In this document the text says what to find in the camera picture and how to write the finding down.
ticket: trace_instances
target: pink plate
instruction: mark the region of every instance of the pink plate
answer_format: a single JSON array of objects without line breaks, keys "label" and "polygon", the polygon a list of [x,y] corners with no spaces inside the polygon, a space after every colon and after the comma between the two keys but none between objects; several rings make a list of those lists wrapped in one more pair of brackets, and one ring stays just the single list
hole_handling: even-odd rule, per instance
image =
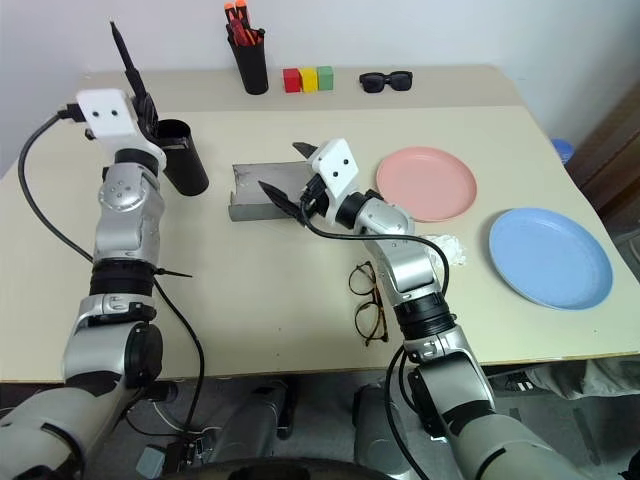
[{"label": "pink plate", "polygon": [[464,213],[476,199],[476,179],[453,155],[431,147],[410,147],[385,158],[376,182],[387,202],[419,222],[440,222]]}]

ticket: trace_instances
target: plate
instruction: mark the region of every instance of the plate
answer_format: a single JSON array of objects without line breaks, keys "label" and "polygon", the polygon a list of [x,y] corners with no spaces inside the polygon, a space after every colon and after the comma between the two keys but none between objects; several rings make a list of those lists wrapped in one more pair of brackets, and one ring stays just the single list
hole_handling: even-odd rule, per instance
[{"label": "plate", "polygon": [[461,215],[476,198],[471,170],[450,153],[410,147],[385,158],[376,175],[387,202],[404,208],[418,222],[440,222]]},{"label": "plate", "polygon": [[500,275],[529,300],[560,310],[601,303],[613,285],[613,270],[598,241],[559,213],[518,208],[491,227],[491,258]]}]

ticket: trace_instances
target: black pen holder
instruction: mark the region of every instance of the black pen holder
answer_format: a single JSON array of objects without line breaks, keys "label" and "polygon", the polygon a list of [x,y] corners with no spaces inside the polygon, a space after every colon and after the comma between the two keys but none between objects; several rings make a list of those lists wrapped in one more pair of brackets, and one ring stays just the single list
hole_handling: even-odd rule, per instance
[{"label": "black pen holder", "polygon": [[269,90],[267,63],[264,58],[264,40],[257,45],[242,47],[228,39],[233,56],[236,57],[238,71],[247,93],[261,95]]},{"label": "black pen holder", "polygon": [[209,177],[198,156],[189,125],[181,120],[160,120],[157,138],[167,156],[164,173],[176,190],[189,197],[204,192],[209,186]]}]

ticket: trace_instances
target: glasses lens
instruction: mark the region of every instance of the glasses lens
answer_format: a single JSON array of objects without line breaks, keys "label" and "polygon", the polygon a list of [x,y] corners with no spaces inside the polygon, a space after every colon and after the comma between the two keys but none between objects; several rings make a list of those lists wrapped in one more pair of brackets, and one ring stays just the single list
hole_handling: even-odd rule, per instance
[{"label": "glasses lens", "polygon": [[389,84],[394,90],[409,90],[411,88],[411,75],[408,73],[392,73]]},{"label": "glasses lens", "polygon": [[369,264],[359,265],[349,277],[349,288],[356,295],[369,295],[374,287],[373,278]]},{"label": "glasses lens", "polygon": [[367,93],[378,93],[384,88],[384,75],[369,73],[360,77],[362,88]]},{"label": "glasses lens", "polygon": [[379,339],[383,335],[378,305],[367,302],[356,311],[358,333],[364,338]]}]

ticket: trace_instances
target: blue plate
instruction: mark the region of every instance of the blue plate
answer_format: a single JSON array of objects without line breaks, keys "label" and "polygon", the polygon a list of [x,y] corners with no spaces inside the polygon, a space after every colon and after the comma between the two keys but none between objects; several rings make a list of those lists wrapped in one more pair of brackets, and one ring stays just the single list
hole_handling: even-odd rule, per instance
[{"label": "blue plate", "polygon": [[505,281],[540,305],[583,310],[598,305],[611,291],[611,263],[598,241],[550,210],[505,213],[491,227],[489,249]]}]

